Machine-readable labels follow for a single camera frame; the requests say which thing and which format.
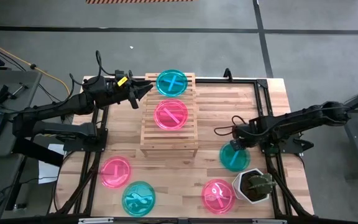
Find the wooden table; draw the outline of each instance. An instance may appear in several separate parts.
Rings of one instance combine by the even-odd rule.
[[[268,79],[268,88],[274,115],[290,112],[283,79]],[[133,110],[129,102],[123,102],[121,105],[110,106],[107,123],[109,137],[106,150],[102,154],[101,165],[112,156],[126,157],[132,166],[132,177],[128,184],[143,180],[153,186],[156,193],[156,203],[147,217],[273,218],[271,199],[256,205],[236,200],[231,211],[217,216],[204,208],[200,196],[201,189],[207,181],[223,179],[231,183],[237,175],[236,172],[226,170],[219,161],[219,150],[231,137],[217,136],[213,133],[213,129],[231,125],[233,115],[239,115],[245,120],[257,117],[253,86],[247,84],[197,83],[196,96],[199,150],[194,159],[179,157],[145,158],[139,149],[142,103],[139,103],[140,108],[138,110]],[[73,124],[90,121],[91,115],[75,116]],[[262,172],[266,172],[265,158],[259,147],[250,148],[249,151],[251,162],[247,169],[257,167]],[[74,153],[62,167],[57,185],[59,207],[68,200],[78,185],[83,156],[84,154],[81,152]],[[282,159],[288,188],[306,211],[313,213],[306,175],[301,161],[289,154],[282,155]],[[120,189],[108,189],[98,177],[92,216],[127,217],[128,214],[121,205],[124,189],[125,186]],[[280,208],[284,212],[282,194],[279,190],[278,199]]]

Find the black cable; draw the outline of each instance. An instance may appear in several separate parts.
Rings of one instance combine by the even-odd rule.
[[[60,170],[62,169],[62,167],[63,167],[65,161],[66,161],[73,153],[74,153],[74,151],[69,152],[69,153],[65,156],[65,158],[63,159],[62,165],[61,165],[60,168],[59,168],[59,173],[58,173],[58,176],[57,176],[57,180],[56,180],[56,182],[55,182],[55,184],[53,185],[53,188],[52,188],[52,197],[51,197],[51,200],[53,200],[53,206],[55,207],[55,211],[58,210],[57,204],[56,204],[56,188],[57,188],[57,182],[58,182],[59,176],[60,176]]]
[[[6,189],[8,189],[8,188],[10,188],[10,187],[13,187],[13,186],[15,186],[15,185],[26,184],[26,183],[28,183],[28,182],[30,182],[30,181],[33,181],[33,180],[42,180],[42,179],[46,179],[46,178],[57,178],[57,177],[32,178],[32,179],[27,180],[27,181],[24,181],[24,182],[20,182],[20,183],[16,183],[16,184],[9,185],[9,186],[3,188],[2,190],[0,190],[0,192],[3,194]]]
[[[332,108],[320,108],[318,110],[312,110],[312,111],[308,111],[308,112],[305,112],[305,113],[302,113],[302,114],[298,114],[298,115],[295,115],[295,116],[292,116],[290,118],[296,118],[296,117],[299,117],[299,116],[303,116],[303,115],[306,115],[306,114],[310,114],[310,113],[314,113],[316,111],[324,111],[324,110],[336,110],[336,109],[344,109],[344,108],[347,108],[347,109],[350,109],[350,107],[348,106],[337,106],[337,107],[332,107]],[[231,134],[232,131],[230,133],[227,133],[227,134],[218,134],[216,132],[217,129],[225,129],[225,128],[233,128],[236,124],[234,122],[234,118],[239,118],[244,124],[247,124],[244,119],[242,119],[240,116],[238,115],[235,115],[231,118],[231,121],[233,123],[232,126],[226,126],[226,127],[221,127],[221,128],[215,128],[214,129],[214,132],[215,134],[217,134],[218,136],[226,136],[228,134]],[[248,131],[244,131],[244,130],[240,130],[242,131],[243,133],[246,133],[248,135],[251,135],[251,136],[263,136],[264,134],[268,133],[271,129],[275,128],[277,125],[279,125],[282,121],[286,121],[287,119],[283,119],[283,120],[280,120],[280,121],[277,121],[275,124],[273,124],[271,127],[269,127],[268,129],[266,129],[264,132],[262,133],[259,133],[259,134],[253,134],[253,133],[250,133]]]
[[[98,65],[99,65],[99,72],[98,72],[98,78],[93,82],[93,83],[80,83],[78,81],[76,81],[73,77],[73,75],[70,73],[69,76],[71,78],[71,80],[73,80],[73,82],[75,82],[77,85],[80,85],[80,86],[84,86],[84,85],[93,85],[95,84],[97,81],[99,81],[100,79],[100,76],[101,76],[101,73],[102,73],[102,70],[104,71],[104,68],[102,67],[102,56],[100,55],[100,52],[97,50],[96,51],[96,61],[98,62]]]
[[[67,117],[67,120],[68,120],[68,122],[70,122],[70,124],[73,123],[73,120],[70,120],[70,117]]]
[[[50,101],[52,101],[53,102],[53,99],[52,99],[52,97],[50,97],[50,95],[46,92],[46,90],[43,88],[43,87],[41,87],[42,85],[41,84],[38,84],[38,86],[41,88],[41,90],[43,90],[44,91],[44,93],[49,97],[49,99],[50,99]]]
[[[25,71],[25,69],[23,68],[23,66],[20,65],[19,63],[17,63],[17,62],[16,62],[15,60],[13,60],[12,58],[10,58],[10,56],[7,56],[6,54],[2,53],[1,51],[0,51],[0,54],[2,54],[2,55],[4,55],[5,57],[11,59],[12,62],[14,62],[16,65],[18,65],[18,66],[21,68],[21,70]]]
[[[7,63],[10,63],[11,65],[15,66],[16,68],[18,68],[19,70],[22,70],[22,71],[26,71],[26,69],[24,67],[22,67],[18,62],[16,62],[14,59],[12,59],[10,56],[0,52],[0,57],[3,58]],[[55,100],[59,101],[59,102],[62,102],[61,100],[59,100],[58,98],[56,98],[55,96],[53,96],[51,93],[49,93],[45,87],[43,87],[40,83],[39,83],[39,87],[45,92],[46,95],[48,95],[48,97],[50,98],[51,101],[53,101],[51,99],[54,98]]]
[[[67,103],[67,101],[70,99],[70,97],[72,96],[74,91],[74,80],[71,81],[71,90],[70,90],[70,94],[67,96],[67,98],[59,105],[56,105],[52,108],[46,108],[44,110],[35,110],[35,111],[17,111],[17,112],[13,112],[13,113],[9,113],[9,114],[18,114],[18,113],[34,113],[34,112],[41,112],[41,111],[45,111],[45,110],[52,110],[55,108],[58,108],[59,106],[63,106],[64,104]]]
[[[17,112],[16,110],[12,110],[12,109],[9,109],[9,108],[2,108],[2,107],[0,107],[0,109],[2,109],[2,110],[9,110],[9,111],[15,111],[15,112]]]
[[[51,93],[49,93],[49,92],[45,89],[45,87],[43,87],[43,86],[41,85],[41,83],[39,83],[39,87],[45,92],[46,95],[49,96],[49,98],[52,97],[52,98],[54,98],[55,100],[57,100],[57,101],[59,101],[59,102],[62,102],[61,100],[59,100],[58,98],[56,98],[55,96],[53,96]]]
[[[299,154],[295,154],[295,155],[296,155],[296,157],[298,157],[301,160],[303,169],[305,169],[305,162],[303,161],[302,157]]]
[[[21,67],[21,65],[17,65],[16,63],[12,63],[10,62],[6,57],[6,55],[0,55],[1,58],[3,58],[7,63],[10,63],[11,65],[15,66],[16,68],[18,68],[20,71],[25,71],[25,69],[23,67]]]

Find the potted plant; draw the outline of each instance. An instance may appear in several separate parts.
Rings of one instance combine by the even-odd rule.
[[[271,174],[263,174],[258,169],[252,169],[239,173],[232,185],[238,199],[255,204],[268,200],[276,183],[272,181]]]

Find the green plant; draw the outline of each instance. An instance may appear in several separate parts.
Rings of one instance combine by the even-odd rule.
[[[277,183],[273,181],[271,174],[255,175],[250,177],[248,181],[251,183],[249,190],[254,189],[259,195],[270,194],[273,187],[277,185]]]

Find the cable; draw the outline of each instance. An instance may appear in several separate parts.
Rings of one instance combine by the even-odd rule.
[[[62,102],[61,100],[59,100],[58,98],[56,98],[55,96],[53,96],[52,94],[50,94],[50,93],[45,89],[45,87],[43,87],[43,86],[41,85],[41,83],[39,83],[38,86],[45,92],[46,95],[49,96],[49,98],[52,97],[52,98],[54,98],[55,100],[57,100],[57,101],[59,101],[59,102]]]
[[[18,59],[19,61],[25,63],[26,65],[30,66],[31,68],[33,67],[33,64],[31,64],[31,63],[29,63],[29,62],[26,62],[25,60],[23,60],[23,59],[21,59],[21,58],[15,56],[15,55],[13,55],[13,54],[7,52],[6,50],[2,49],[1,47],[0,47],[0,50],[3,51],[3,52],[5,52],[5,54],[8,54],[8,55],[10,55],[11,57],[14,57],[14,58]],[[39,71],[40,73],[42,73],[42,74],[44,74],[44,75],[46,75],[46,76],[52,78],[52,79],[54,79],[54,80],[60,82],[60,83],[66,88],[67,93],[70,94],[70,91],[69,91],[68,86],[66,85],[66,83],[64,83],[63,81],[61,81],[59,78],[56,78],[56,77],[54,77],[53,75],[49,75],[48,73],[44,72],[43,70],[41,70],[41,69],[39,69],[39,68],[37,68],[37,67],[34,67],[34,69],[37,70],[37,71]]]
[[[350,107],[348,106],[337,106],[337,107],[332,107],[332,108],[320,108],[318,111],[324,111],[324,110],[336,110],[336,109],[344,109],[344,108],[347,108],[347,109],[350,109]],[[316,112],[317,110],[312,110],[312,111],[307,111],[305,113],[302,113],[302,114],[298,114],[298,115],[295,115],[295,116],[292,116],[290,118],[296,118],[296,117],[299,117],[299,116],[303,116],[303,115],[306,115],[306,114],[310,114],[310,113],[313,113],[313,112]],[[218,136],[226,136],[228,134],[232,134],[232,131],[230,133],[227,133],[227,134],[218,134],[216,132],[217,129],[225,129],[225,128],[233,128],[236,123],[234,122],[234,118],[239,118],[244,124],[247,124],[244,119],[242,119],[240,116],[238,115],[235,115],[231,118],[231,121],[233,123],[232,126],[226,126],[226,127],[221,127],[221,128],[215,128],[214,129],[214,132],[215,134],[217,134]],[[268,133],[271,129],[275,128],[279,123],[281,123],[282,121],[286,121],[287,119],[283,119],[283,120],[280,120],[280,121],[277,121],[275,124],[273,124],[271,127],[269,127],[268,129],[266,129],[264,132],[262,133],[259,133],[259,134],[253,134],[253,133],[250,133],[248,131],[244,131],[244,130],[240,130],[242,131],[243,133],[246,133],[248,135],[251,135],[251,136],[263,136],[264,134]]]
[[[28,183],[28,182],[30,182],[30,181],[32,181],[32,180],[42,180],[42,179],[46,179],[46,178],[57,178],[57,177],[32,178],[32,179],[27,180],[27,181],[25,181],[25,182],[20,182],[20,183],[16,183],[16,184],[11,184],[11,185],[9,185],[9,186],[3,188],[2,190],[0,190],[0,192],[3,194],[6,189],[8,189],[8,188],[10,188],[10,187],[13,187],[13,186],[15,186],[15,185],[26,184],[26,183]]]
[[[67,120],[68,120],[68,122],[70,122],[70,124],[73,123],[73,120],[70,120],[70,117],[69,117],[69,116],[67,117]]]
[[[9,109],[9,108],[2,108],[2,107],[0,107],[0,109],[2,109],[2,110],[14,111],[14,112],[18,112],[18,111],[16,111],[16,110],[12,110],[12,109]]]
[[[80,86],[93,85],[97,81],[99,81],[100,76],[101,76],[101,72],[102,72],[102,70],[104,71],[104,68],[102,67],[102,56],[100,55],[100,52],[97,50],[95,54],[96,54],[96,61],[98,62],[98,65],[99,65],[98,78],[93,83],[90,83],[90,84],[89,83],[80,83],[80,82],[76,81],[74,79],[73,75],[70,73],[71,80],[73,80],[77,85],[80,85]]]
[[[19,63],[17,63],[15,60],[13,60],[12,58],[10,58],[9,56],[7,55],[4,55],[2,52],[0,52],[0,57],[3,58],[7,63],[10,63],[11,65],[15,66],[16,68],[18,68],[19,70],[21,71],[26,71],[25,68],[23,68],[22,65],[20,65]]]
[[[303,161],[302,157],[297,153],[295,153],[295,156],[298,157],[301,160],[303,168],[305,169],[305,162]]]
[[[56,180],[56,182],[55,182],[55,184],[53,185],[53,188],[52,188],[52,198],[51,198],[51,200],[53,200],[53,206],[55,207],[55,211],[58,210],[57,204],[56,204],[56,188],[57,188],[57,182],[58,182],[59,176],[60,176],[60,170],[62,169],[62,167],[63,167],[65,161],[66,161],[73,153],[74,153],[74,151],[69,152],[69,153],[65,156],[65,158],[63,159],[62,165],[61,165],[60,168],[59,168],[59,173],[58,173],[58,176],[57,176],[57,180]]]
[[[74,91],[74,80],[71,81],[71,90],[70,90],[70,93],[68,94],[68,97],[63,101],[61,102],[61,104],[59,105],[56,105],[52,108],[45,108],[44,110],[36,110],[36,112],[41,112],[41,111],[45,111],[45,110],[50,110],[50,109],[55,109],[55,108],[58,108],[59,106],[63,106],[64,104],[67,103],[67,101],[70,99],[70,97],[72,96],[73,94],[73,91]],[[17,111],[17,112],[13,112],[13,113],[9,113],[9,114],[18,114],[18,113],[33,113],[35,111]]]
[[[15,60],[10,58],[9,56],[4,55],[2,52],[0,52],[0,57],[3,58],[7,63],[10,63],[11,65],[18,68],[19,70],[26,71],[26,69],[23,68],[19,63],[17,63]],[[57,101],[61,102],[61,100],[59,100],[58,98],[53,96],[51,93],[49,93],[40,83],[39,83],[39,87],[45,92],[46,95],[48,95],[48,97],[50,98],[50,101],[53,101],[51,99],[51,97],[52,97],[52,98],[56,99]]]

